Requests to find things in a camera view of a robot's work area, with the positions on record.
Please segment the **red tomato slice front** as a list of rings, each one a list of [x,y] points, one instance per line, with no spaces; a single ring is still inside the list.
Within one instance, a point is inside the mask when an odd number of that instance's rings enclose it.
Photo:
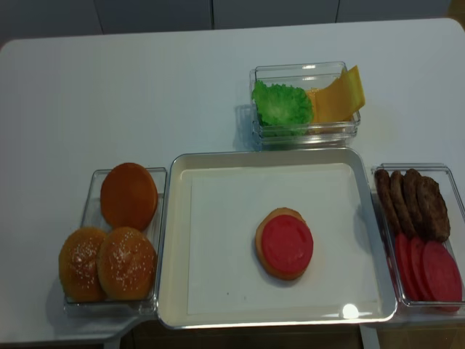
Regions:
[[[262,252],[268,264],[285,274],[301,273],[313,254],[313,238],[307,224],[289,214],[280,214],[263,228]]]

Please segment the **red tomato slice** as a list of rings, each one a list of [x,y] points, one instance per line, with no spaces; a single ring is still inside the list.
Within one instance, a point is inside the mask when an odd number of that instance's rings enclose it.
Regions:
[[[289,214],[280,214],[263,228],[262,252],[268,264],[285,274],[301,273],[313,254],[313,238],[307,224]]]
[[[428,301],[462,301],[460,272],[455,260],[442,244],[429,241],[424,245],[421,272]]]
[[[431,301],[432,296],[428,290],[423,275],[422,254],[424,251],[424,242],[418,238],[413,237],[410,240],[410,266],[416,291],[418,292],[418,299],[420,301]]]
[[[415,279],[411,275],[409,266],[409,251],[410,245],[408,238],[403,233],[399,233],[395,237],[395,255],[400,272],[400,280],[402,281],[405,296],[410,300],[418,301],[419,294],[416,290]]]

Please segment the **green lettuce leaf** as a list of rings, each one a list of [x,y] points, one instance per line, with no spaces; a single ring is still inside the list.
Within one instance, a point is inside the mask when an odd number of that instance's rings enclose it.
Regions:
[[[304,136],[313,121],[312,101],[300,87],[286,84],[266,85],[257,81],[251,93],[259,114],[259,123],[267,137]]]

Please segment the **clear box for lettuce cheese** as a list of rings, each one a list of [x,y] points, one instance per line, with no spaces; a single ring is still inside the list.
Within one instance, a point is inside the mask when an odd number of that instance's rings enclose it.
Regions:
[[[319,144],[348,143],[357,135],[361,123],[360,110],[352,115],[348,122],[334,124],[311,123],[307,127],[304,136],[289,137],[267,137],[265,132],[275,129],[264,128],[259,123],[259,114],[251,93],[257,81],[263,81],[266,85],[286,84],[288,86],[300,87],[304,91],[316,88],[319,90],[328,87],[341,73],[348,71],[346,64],[342,61],[326,63],[306,63],[294,65],[263,65],[251,70],[250,78],[250,100],[251,100],[251,129],[252,135],[257,143],[263,148],[306,148]]]

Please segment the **bottom bun half on tray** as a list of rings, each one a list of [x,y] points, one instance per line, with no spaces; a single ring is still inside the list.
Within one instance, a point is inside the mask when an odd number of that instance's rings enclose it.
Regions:
[[[277,217],[280,214],[289,214],[289,215],[291,215],[293,217],[296,217],[296,218],[298,218],[298,219],[305,222],[304,218],[300,215],[300,213],[298,213],[297,211],[295,211],[293,209],[289,209],[287,207],[282,207],[282,208],[278,208],[278,209],[275,209],[275,210],[271,211],[271,213],[269,213],[264,218],[264,220],[259,224],[258,228],[256,229],[255,238],[254,238],[255,250],[256,250],[256,255],[257,255],[262,267],[266,270],[266,272],[268,274],[270,274],[271,276],[276,277],[276,278],[278,278],[280,280],[293,281],[293,280],[301,277],[304,274],[304,272],[306,271],[306,269],[308,268],[309,265],[301,273],[295,273],[295,274],[289,274],[288,275],[288,274],[285,274],[285,273],[281,273],[281,272],[277,271],[276,269],[274,269],[273,267],[271,267],[268,264],[268,262],[266,261],[266,259],[264,258],[264,255],[263,255],[263,252],[262,252],[263,228],[265,227],[265,225],[269,221],[271,221],[272,218]]]

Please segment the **white paper sheet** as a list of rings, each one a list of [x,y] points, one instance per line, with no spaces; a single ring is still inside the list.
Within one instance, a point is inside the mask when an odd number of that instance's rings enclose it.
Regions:
[[[344,163],[219,169],[193,180],[187,312],[271,311],[333,319],[379,310],[377,285],[355,172]],[[272,210],[297,211],[314,250],[295,281],[259,264],[256,229]]]

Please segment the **yellow cheese slice front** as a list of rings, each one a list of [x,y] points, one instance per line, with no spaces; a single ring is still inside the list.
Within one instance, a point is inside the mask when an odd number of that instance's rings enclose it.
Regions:
[[[312,88],[306,91],[312,103],[313,119],[311,125],[334,124],[352,120],[350,102],[345,92],[331,92],[321,95],[320,90]]]

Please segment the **yellow cheese slice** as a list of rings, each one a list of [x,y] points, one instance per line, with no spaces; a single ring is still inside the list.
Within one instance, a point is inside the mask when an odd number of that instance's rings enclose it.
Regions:
[[[312,103],[313,119],[311,125],[334,124],[352,120],[350,102],[345,92],[331,92],[321,95],[320,90],[312,88],[306,91]]]
[[[348,71],[341,73],[328,87],[320,90],[321,95],[329,95],[331,92],[345,92],[349,98],[349,106],[352,115],[365,105],[365,95],[360,79],[358,66],[355,65]]]

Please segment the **sesame bun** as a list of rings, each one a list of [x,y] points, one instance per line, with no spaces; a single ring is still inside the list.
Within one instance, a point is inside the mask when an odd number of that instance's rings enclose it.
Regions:
[[[135,228],[120,227],[104,239],[97,255],[100,285],[112,300],[143,300],[155,278],[157,254]]]
[[[59,253],[59,278],[65,295],[75,302],[100,302],[106,298],[97,272],[97,255],[106,232],[83,227],[65,240]]]

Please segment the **clear box for buns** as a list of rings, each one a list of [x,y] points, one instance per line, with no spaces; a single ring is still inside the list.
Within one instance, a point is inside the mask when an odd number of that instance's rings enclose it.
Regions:
[[[149,168],[158,191],[158,207],[150,224],[143,230],[143,234],[159,252],[161,235],[164,234],[164,193],[166,190],[167,171],[163,167]],[[100,190],[104,179],[110,173],[108,169],[99,169],[92,175],[88,196],[84,205],[81,227],[92,226],[105,232],[111,232],[111,226],[105,221],[100,208]],[[151,316],[157,311],[158,292],[155,283],[152,283],[148,296],[141,300],[112,300],[102,302],[77,302],[69,297],[64,298],[64,310],[73,317],[132,317]]]

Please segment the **yellow cheese slice back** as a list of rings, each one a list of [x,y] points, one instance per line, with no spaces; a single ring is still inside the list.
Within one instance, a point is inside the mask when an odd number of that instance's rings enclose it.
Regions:
[[[341,73],[328,87],[320,90],[321,95],[329,95],[331,92],[345,92],[349,98],[349,106],[352,115],[365,105],[365,95],[360,79],[358,66],[355,65],[348,71]]]

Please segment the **brown meat patty leftmost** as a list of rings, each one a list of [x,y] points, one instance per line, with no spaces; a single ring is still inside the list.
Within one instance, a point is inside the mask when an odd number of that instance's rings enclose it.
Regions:
[[[385,169],[377,169],[374,173],[376,190],[391,233],[396,236],[402,232],[392,199],[390,196],[390,178]]]

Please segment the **brown meat patty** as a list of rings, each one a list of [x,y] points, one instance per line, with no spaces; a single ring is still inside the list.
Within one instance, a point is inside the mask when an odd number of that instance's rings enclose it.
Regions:
[[[391,233],[396,236],[402,232],[392,199],[390,196],[390,178],[385,169],[377,169],[374,173],[376,190]]]
[[[416,186],[417,181],[421,178],[419,172],[415,169],[409,169],[406,171],[403,179],[403,194],[405,203],[411,217],[411,221],[416,230],[416,234],[420,238],[425,237],[424,223],[419,209],[419,203],[417,200]]]
[[[420,177],[416,196],[427,238],[444,243],[450,236],[450,220],[439,184],[431,177]]]
[[[403,233],[408,238],[417,236],[403,195],[403,175],[395,170],[390,176],[390,196]]]

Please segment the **sesame bun top left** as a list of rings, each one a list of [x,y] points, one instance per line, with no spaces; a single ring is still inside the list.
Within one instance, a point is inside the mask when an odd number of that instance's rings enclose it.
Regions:
[[[100,302],[106,298],[97,272],[97,255],[106,232],[83,227],[65,240],[59,253],[59,278],[65,295],[75,302]]]

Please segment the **red tomato slice leftmost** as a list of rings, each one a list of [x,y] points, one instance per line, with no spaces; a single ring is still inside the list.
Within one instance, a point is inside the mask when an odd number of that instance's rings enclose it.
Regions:
[[[405,296],[410,300],[418,301],[419,294],[416,290],[415,279],[411,275],[409,266],[409,251],[410,245],[408,238],[403,233],[399,233],[395,237],[395,255],[400,272],[400,280],[402,281]]]

